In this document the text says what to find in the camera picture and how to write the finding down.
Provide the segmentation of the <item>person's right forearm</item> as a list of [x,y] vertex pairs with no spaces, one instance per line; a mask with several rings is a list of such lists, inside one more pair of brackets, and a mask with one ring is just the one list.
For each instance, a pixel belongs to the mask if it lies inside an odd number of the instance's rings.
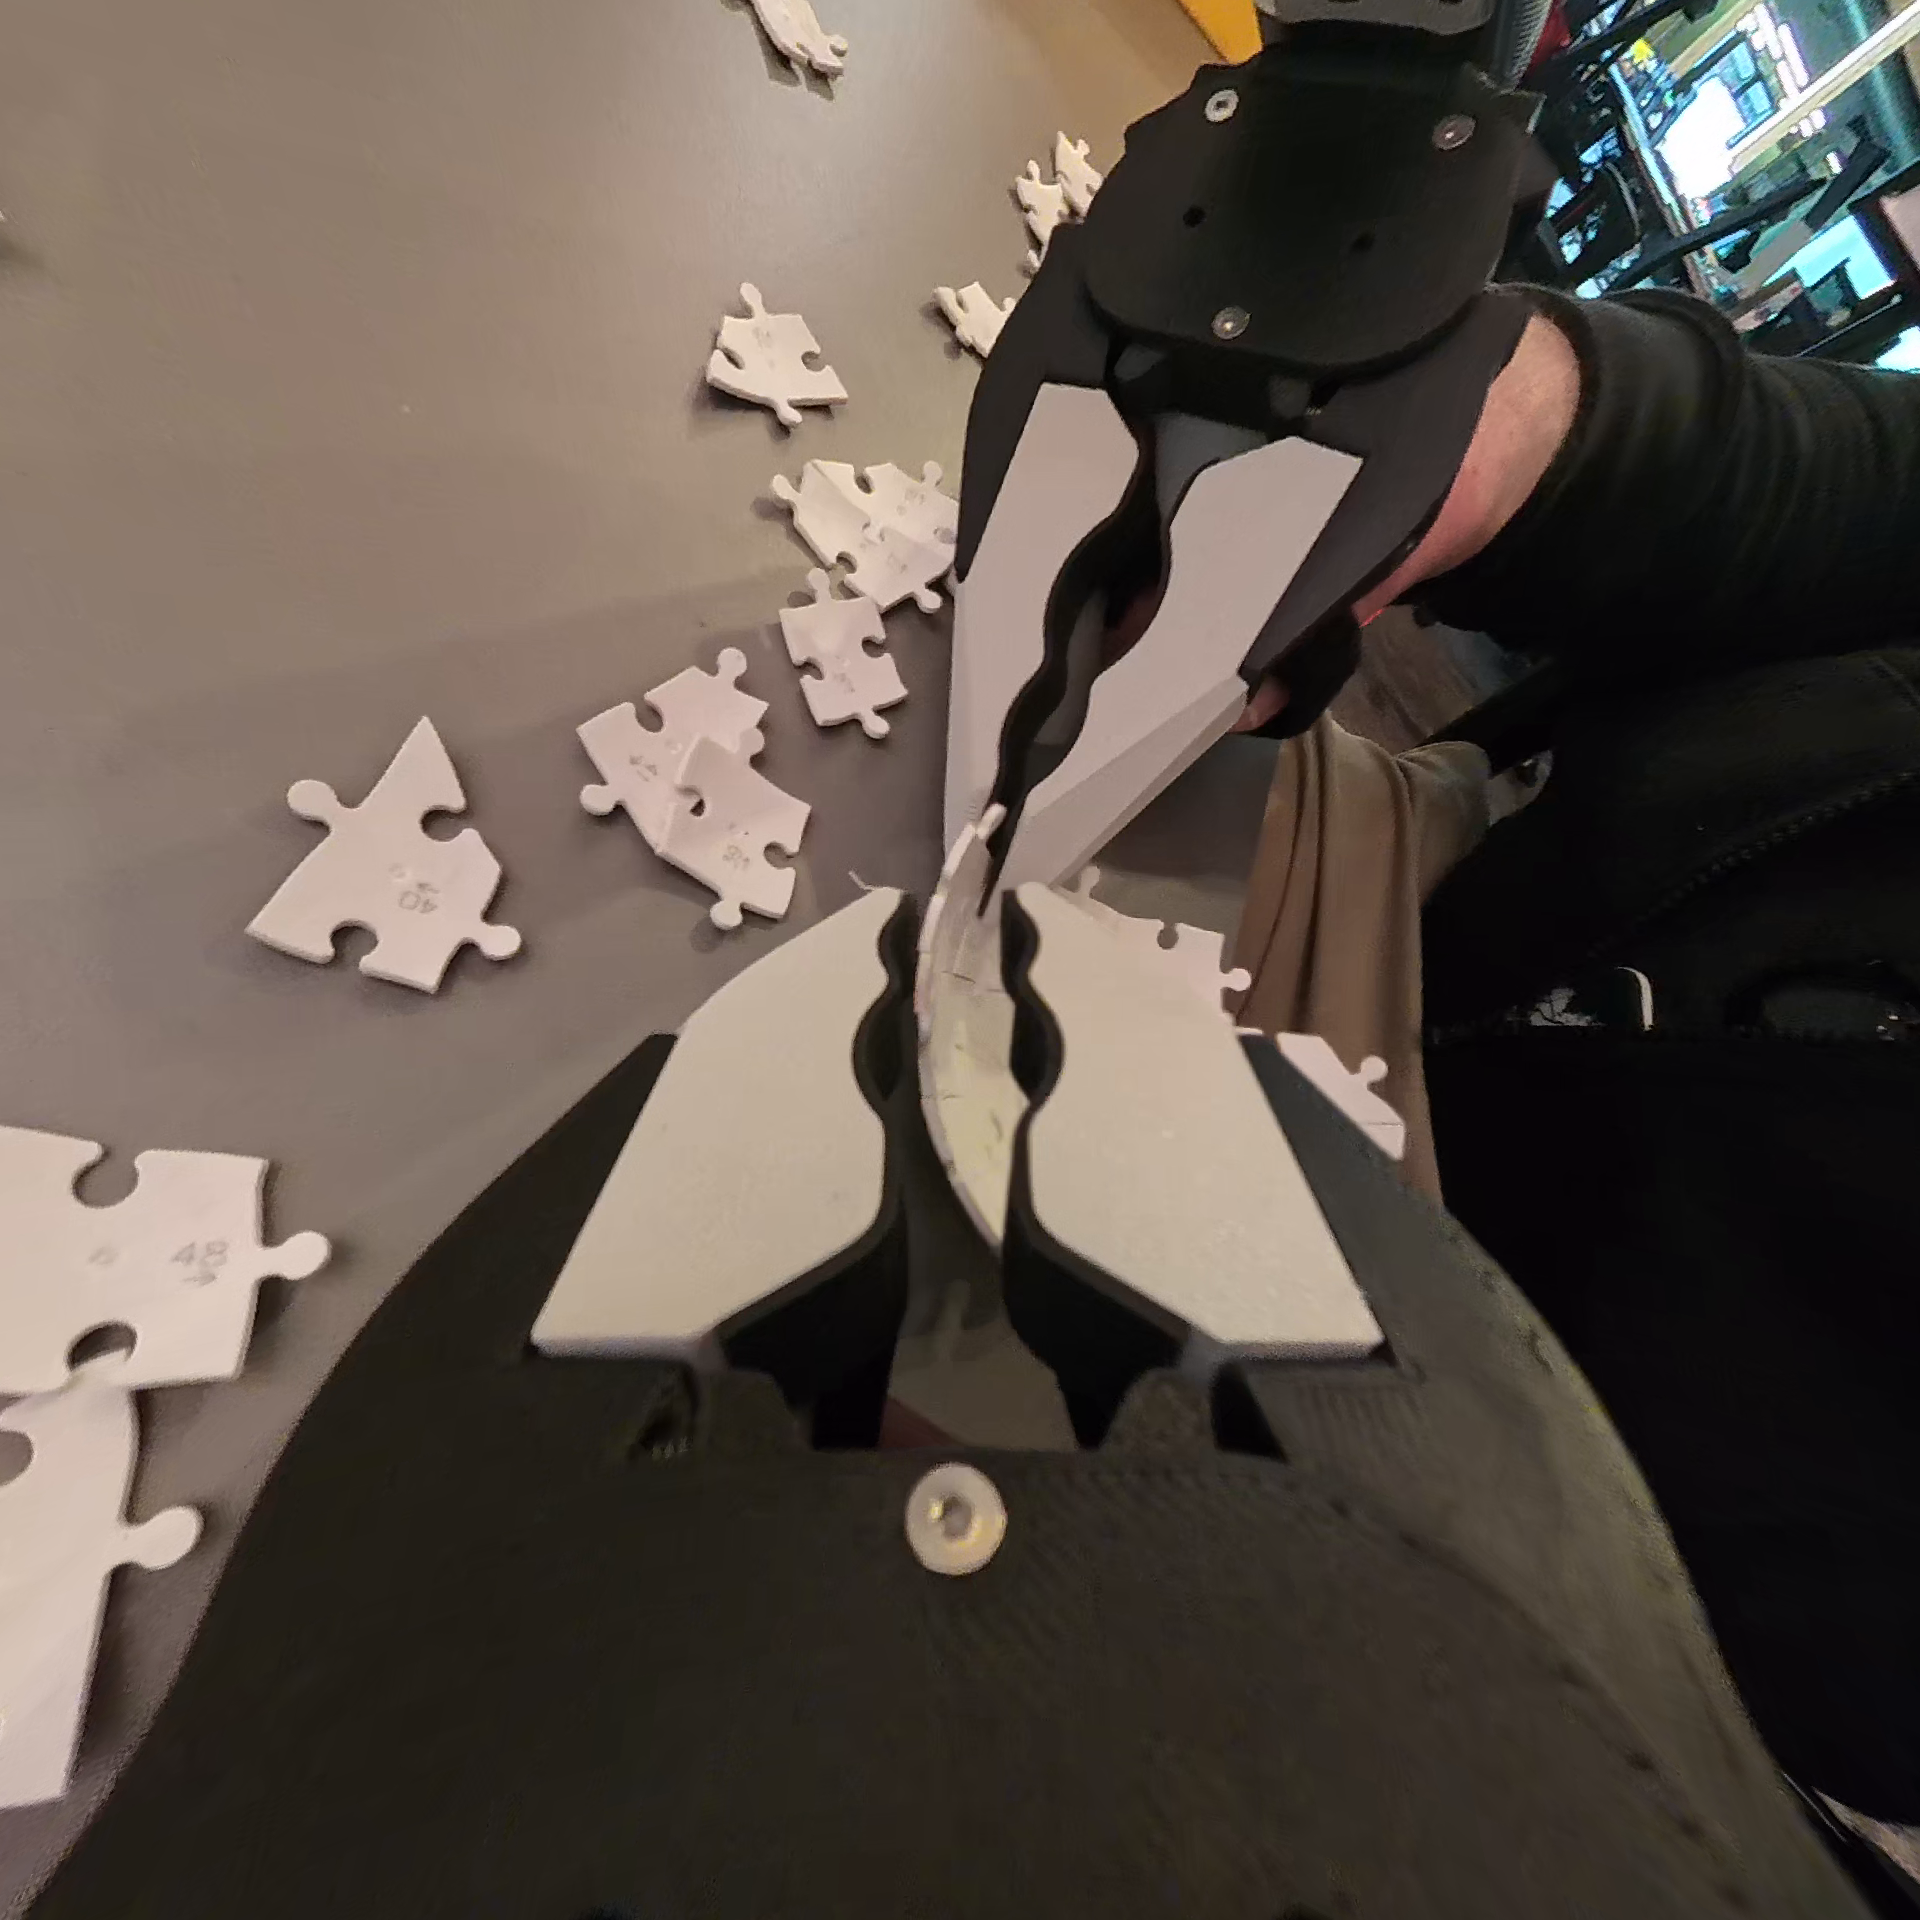
[[1917,370],[1750,354],[1663,292],[1525,300],[1570,347],[1570,428],[1513,518],[1410,601],[1636,669],[1917,642]]

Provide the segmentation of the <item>assembled white puzzle section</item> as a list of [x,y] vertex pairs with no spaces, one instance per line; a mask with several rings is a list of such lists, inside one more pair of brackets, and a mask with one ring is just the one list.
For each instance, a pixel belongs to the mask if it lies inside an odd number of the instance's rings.
[[[1092,882],[1052,887],[1084,909],[1121,945],[1140,947],[1159,973],[1182,984],[1205,1011],[1231,1021],[1229,990],[1241,979],[1220,965],[1220,934],[1176,923],[1164,947],[1159,923],[1128,917],[1092,895]],[[1002,1252],[1002,1216],[1012,1178],[1012,1146],[1024,1097],[1009,1064],[1017,1008],[998,967],[998,911],[962,917],[938,934],[922,929],[917,947],[917,1071],[922,1110],[933,1153],[981,1235]],[[1314,1034],[1264,1034],[1239,1030],[1250,1062],[1278,1058],[1323,1106],[1386,1163],[1403,1157],[1403,1119],[1381,1097],[1386,1062],[1345,1069],[1330,1043]]]

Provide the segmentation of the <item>person's right hand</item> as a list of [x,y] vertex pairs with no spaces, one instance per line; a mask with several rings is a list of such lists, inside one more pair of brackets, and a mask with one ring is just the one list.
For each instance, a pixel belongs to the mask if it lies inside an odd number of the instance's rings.
[[1576,349],[1556,318],[1533,309],[1514,354],[1486,392],[1471,450],[1423,543],[1357,598],[1354,624],[1367,628],[1391,605],[1403,605],[1426,580],[1452,576],[1488,549],[1570,442],[1576,406]]

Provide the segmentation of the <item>black office desk frame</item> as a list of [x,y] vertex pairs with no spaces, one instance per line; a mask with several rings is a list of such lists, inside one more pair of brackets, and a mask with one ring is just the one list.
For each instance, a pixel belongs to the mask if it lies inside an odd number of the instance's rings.
[[1917,2],[1550,2],[1525,83],[1568,292],[1917,370]]

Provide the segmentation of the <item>single white puzzle piece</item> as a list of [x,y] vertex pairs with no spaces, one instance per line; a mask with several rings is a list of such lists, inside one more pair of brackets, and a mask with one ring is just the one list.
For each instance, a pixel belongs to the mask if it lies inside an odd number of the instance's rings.
[[981,814],[981,821],[973,821],[950,846],[930,909],[923,913],[928,934],[938,934],[947,923],[959,923],[962,917],[983,913],[983,905],[991,902],[995,834],[1002,830],[1002,821],[1005,808],[991,805]]

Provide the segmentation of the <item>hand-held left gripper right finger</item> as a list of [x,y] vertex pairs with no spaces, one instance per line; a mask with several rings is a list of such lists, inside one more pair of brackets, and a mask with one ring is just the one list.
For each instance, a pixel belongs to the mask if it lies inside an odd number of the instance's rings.
[[1012,1330],[1108,1440],[1157,1371],[1371,1363],[1386,1331],[1233,1027],[1045,886],[998,911],[1024,1097],[1002,1216]]

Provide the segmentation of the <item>white puzzle pieces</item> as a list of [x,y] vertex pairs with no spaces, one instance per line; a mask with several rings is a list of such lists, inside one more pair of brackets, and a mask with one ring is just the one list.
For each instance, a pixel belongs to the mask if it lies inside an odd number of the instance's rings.
[[956,485],[1012,179],[1190,76],[1096,2],[5,2],[5,1124],[264,1163],[229,1379],[136,1395],[58,1852],[305,1405],[468,1199],[649,1033],[942,866],[943,617],[820,730],[772,479]]

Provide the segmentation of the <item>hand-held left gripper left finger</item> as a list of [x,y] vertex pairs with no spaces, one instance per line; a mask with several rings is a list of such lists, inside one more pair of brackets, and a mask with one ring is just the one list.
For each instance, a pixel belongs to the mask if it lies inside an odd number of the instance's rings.
[[880,1442],[917,929],[909,893],[862,893],[682,1021],[534,1324],[538,1355],[759,1371],[813,1448]]

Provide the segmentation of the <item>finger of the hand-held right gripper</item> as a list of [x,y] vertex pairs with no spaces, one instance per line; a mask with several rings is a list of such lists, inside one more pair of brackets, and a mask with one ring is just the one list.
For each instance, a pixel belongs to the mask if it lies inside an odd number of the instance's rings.
[[962,475],[977,545],[953,579],[943,838],[977,834],[977,917],[1002,876],[1058,880],[1140,794],[1129,771],[1164,731],[1159,669],[1133,654],[1166,591],[1157,456],[1105,389],[1045,382],[995,498]]
[[1076,740],[1023,801],[1002,887],[1072,880],[1233,730],[1241,666],[1354,477],[1354,455],[1303,437],[1194,475],[1159,609],[1092,678]]

